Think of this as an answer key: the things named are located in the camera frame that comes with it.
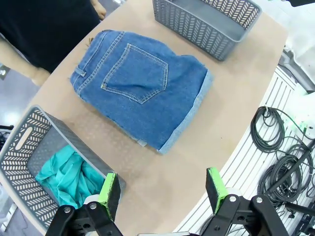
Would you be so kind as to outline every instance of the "folded blue denim shorts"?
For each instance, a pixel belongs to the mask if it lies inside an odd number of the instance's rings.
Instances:
[[[166,153],[191,122],[212,75],[195,57],[132,32],[105,30],[70,81],[75,92],[139,144]]]

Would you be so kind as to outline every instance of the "tan tabletop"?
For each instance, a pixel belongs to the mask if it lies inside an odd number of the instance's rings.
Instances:
[[[141,147],[73,91],[69,77],[89,38],[105,29],[160,40],[179,55],[197,57],[215,77],[192,123],[166,155]],[[124,235],[171,232],[205,192],[206,168],[220,170],[242,137],[271,80],[286,36],[280,25],[262,14],[228,60],[218,62],[156,22],[151,0],[128,0],[73,49],[31,105],[38,104],[63,120],[125,179],[127,189],[116,216]]]

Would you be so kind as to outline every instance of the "teal cloth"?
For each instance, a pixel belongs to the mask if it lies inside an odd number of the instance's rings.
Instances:
[[[70,145],[55,153],[35,178],[51,189],[60,206],[76,209],[88,196],[99,194],[105,180]]]

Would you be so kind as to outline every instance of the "gray plastic basket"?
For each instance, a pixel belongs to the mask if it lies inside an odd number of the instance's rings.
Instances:
[[[223,61],[255,24],[250,0],[153,0],[155,19]]]
[[[2,176],[44,229],[49,227],[59,206],[51,191],[34,177],[54,153],[68,144],[104,177],[113,172],[61,120],[39,106],[32,107],[22,118],[0,153]],[[126,183],[121,177],[119,181],[123,191]]]

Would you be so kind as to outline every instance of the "bolt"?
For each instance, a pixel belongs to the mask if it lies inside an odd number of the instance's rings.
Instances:
[[[230,202],[235,202],[236,201],[236,197],[232,196],[229,198],[230,199]]]
[[[256,201],[257,201],[258,203],[262,203],[262,198],[258,197],[258,198],[256,199]]]
[[[70,207],[67,206],[67,207],[64,208],[64,212],[65,213],[69,213],[70,211],[71,211]]]
[[[90,205],[90,208],[91,208],[92,210],[94,210],[94,209],[96,208],[96,204],[95,204],[95,203],[92,203],[92,204]]]

